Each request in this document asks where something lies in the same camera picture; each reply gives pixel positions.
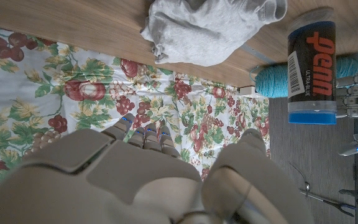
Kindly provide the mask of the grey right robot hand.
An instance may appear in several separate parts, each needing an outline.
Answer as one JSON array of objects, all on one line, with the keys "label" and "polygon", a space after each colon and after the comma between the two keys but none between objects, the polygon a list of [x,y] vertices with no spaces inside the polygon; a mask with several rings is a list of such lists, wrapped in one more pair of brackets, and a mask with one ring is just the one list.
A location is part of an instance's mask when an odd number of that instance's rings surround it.
[{"label": "grey right robot hand", "polygon": [[312,223],[306,200],[248,129],[206,178],[168,128],[126,134],[123,116],[98,132],[41,135],[0,183],[0,223]]}]

